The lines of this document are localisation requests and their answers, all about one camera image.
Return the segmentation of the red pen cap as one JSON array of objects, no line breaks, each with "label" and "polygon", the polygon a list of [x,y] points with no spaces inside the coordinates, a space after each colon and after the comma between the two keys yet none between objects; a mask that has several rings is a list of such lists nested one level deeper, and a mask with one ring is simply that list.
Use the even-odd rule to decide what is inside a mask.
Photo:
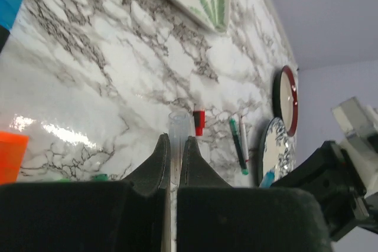
[{"label": "red pen cap", "polygon": [[195,110],[193,111],[195,135],[202,136],[205,128],[205,111]]}]

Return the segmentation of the blue clear pen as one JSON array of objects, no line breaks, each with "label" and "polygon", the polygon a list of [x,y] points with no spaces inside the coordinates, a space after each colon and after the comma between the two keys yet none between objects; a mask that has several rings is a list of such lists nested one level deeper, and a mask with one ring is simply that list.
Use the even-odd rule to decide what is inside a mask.
[{"label": "blue clear pen", "polygon": [[275,171],[268,171],[260,182],[260,188],[269,188],[275,181]]}]

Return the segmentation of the red capped white marker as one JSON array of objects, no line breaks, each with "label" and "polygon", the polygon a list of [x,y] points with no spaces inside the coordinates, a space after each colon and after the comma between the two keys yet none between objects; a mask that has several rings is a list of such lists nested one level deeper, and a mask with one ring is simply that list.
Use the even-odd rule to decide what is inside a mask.
[{"label": "red capped white marker", "polygon": [[243,116],[239,116],[239,131],[240,131],[240,141],[241,141],[241,144],[242,144],[243,156],[244,156],[245,162],[248,162],[249,161],[249,150],[248,150],[248,144],[247,144],[246,127],[245,127],[245,123],[243,121]]}]

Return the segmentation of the green capped black highlighter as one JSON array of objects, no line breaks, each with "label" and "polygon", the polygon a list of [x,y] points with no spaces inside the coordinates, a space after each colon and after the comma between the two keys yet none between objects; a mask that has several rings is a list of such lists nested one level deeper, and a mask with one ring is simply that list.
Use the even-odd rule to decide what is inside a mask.
[{"label": "green capped black highlighter", "polygon": [[[109,180],[109,178],[108,178],[107,174],[93,175],[88,179],[88,181],[101,181],[101,182],[108,181],[108,180]],[[62,179],[57,180],[57,182],[73,182],[73,180],[67,179],[67,178],[62,178]]]}]

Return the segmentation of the red rimmed beige plate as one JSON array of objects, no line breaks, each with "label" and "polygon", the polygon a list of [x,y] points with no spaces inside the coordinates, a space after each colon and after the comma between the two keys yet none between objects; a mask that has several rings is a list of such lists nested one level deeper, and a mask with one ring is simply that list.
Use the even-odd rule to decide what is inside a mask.
[{"label": "red rimmed beige plate", "polygon": [[298,126],[298,88],[289,66],[275,73],[272,89],[272,107],[275,117],[282,119],[289,137],[293,137]]}]

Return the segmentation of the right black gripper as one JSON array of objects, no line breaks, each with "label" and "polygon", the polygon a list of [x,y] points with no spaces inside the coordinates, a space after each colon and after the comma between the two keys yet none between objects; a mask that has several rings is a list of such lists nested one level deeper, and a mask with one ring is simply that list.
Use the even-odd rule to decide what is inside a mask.
[{"label": "right black gripper", "polygon": [[299,167],[272,184],[312,194],[321,207],[330,239],[338,241],[355,227],[377,234],[377,198],[367,189],[350,155],[335,141],[325,141]]}]

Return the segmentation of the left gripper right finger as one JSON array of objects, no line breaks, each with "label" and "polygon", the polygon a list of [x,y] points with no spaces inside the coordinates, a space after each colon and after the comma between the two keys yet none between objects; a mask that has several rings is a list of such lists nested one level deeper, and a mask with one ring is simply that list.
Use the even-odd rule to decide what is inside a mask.
[{"label": "left gripper right finger", "polygon": [[177,195],[177,251],[332,251],[315,198],[300,189],[234,188],[190,136]]}]

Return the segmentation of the dark slim pen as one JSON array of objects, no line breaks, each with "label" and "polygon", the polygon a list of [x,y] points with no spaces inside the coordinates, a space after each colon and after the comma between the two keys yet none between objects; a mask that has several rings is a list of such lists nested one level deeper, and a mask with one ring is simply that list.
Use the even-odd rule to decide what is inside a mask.
[{"label": "dark slim pen", "polygon": [[232,133],[234,145],[235,145],[235,148],[236,148],[236,153],[237,153],[237,157],[238,157],[238,160],[239,160],[241,172],[242,172],[243,175],[248,175],[249,171],[247,169],[246,161],[245,161],[245,158],[244,158],[244,155],[243,155],[243,150],[242,150],[240,140],[239,140],[239,136],[238,136],[238,133],[237,133],[236,121],[234,120],[234,118],[231,117],[229,119],[229,125],[230,125],[230,130],[231,130],[231,133]]}]

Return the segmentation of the orange capped black highlighter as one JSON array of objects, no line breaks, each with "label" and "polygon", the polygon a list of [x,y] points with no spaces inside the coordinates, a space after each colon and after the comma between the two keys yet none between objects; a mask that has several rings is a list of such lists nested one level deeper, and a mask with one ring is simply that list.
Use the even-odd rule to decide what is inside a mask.
[{"label": "orange capped black highlighter", "polygon": [[28,141],[28,136],[1,131],[1,185],[17,180]]}]

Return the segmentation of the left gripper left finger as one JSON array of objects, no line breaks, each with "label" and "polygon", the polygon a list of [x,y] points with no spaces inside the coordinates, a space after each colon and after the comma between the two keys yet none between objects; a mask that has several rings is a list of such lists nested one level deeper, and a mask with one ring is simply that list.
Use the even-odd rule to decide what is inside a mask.
[{"label": "left gripper left finger", "polygon": [[171,147],[119,181],[1,186],[2,251],[167,251],[171,242]]}]

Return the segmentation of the blue floral white plate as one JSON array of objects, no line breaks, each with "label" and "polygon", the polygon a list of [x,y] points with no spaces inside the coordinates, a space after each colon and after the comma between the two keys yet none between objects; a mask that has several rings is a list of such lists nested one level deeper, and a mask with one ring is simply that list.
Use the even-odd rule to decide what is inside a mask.
[{"label": "blue floral white plate", "polygon": [[263,131],[256,161],[257,184],[272,171],[274,180],[283,178],[294,170],[294,140],[286,132],[282,119],[273,118]]}]

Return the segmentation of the clear pen cap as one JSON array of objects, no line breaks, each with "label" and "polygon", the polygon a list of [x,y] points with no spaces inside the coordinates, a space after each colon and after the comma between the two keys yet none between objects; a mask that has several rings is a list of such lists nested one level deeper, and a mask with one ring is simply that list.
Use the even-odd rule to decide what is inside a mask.
[{"label": "clear pen cap", "polygon": [[185,143],[190,134],[190,116],[186,112],[172,112],[168,115],[168,136],[171,146],[171,182],[180,183]]}]

